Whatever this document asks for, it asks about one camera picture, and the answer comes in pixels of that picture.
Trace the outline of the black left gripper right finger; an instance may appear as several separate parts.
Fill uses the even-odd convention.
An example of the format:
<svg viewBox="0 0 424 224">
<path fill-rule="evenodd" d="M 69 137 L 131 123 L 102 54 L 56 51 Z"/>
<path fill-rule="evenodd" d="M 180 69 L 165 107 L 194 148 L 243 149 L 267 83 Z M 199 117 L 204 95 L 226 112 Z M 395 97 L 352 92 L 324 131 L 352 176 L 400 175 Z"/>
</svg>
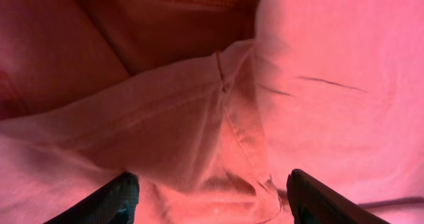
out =
<svg viewBox="0 0 424 224">
<path fill-rule="evenodd" d="M 286 188 L 295 223 L 388 224 L 303 170 L 291 171 Z"/>
</svg>

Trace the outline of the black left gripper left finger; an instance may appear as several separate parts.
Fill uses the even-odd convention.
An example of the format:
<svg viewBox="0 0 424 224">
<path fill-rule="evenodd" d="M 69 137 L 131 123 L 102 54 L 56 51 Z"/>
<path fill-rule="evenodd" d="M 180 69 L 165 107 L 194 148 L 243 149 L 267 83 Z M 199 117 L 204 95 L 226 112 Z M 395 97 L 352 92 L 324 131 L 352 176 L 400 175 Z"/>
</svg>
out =
<svg viewBox="0 0 424 224">
<path fill-rule="evenodd" d="M 138 177 L 124 172 L 46 224 L 133 224 Z"/>
</svg>

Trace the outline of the orange red t-shirt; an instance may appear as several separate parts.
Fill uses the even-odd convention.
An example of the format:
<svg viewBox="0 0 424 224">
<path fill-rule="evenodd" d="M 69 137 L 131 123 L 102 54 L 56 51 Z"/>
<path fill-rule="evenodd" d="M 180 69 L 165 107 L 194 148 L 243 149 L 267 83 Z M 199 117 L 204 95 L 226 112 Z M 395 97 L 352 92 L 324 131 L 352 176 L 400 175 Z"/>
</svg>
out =
<svg viewBox="0 0 424 224">
<path fill-rule="evenodd" d="M 301 169 L 423 222 L 423 0 L 1 0 L 1 222 L 291 223 Z"/>
</svg>

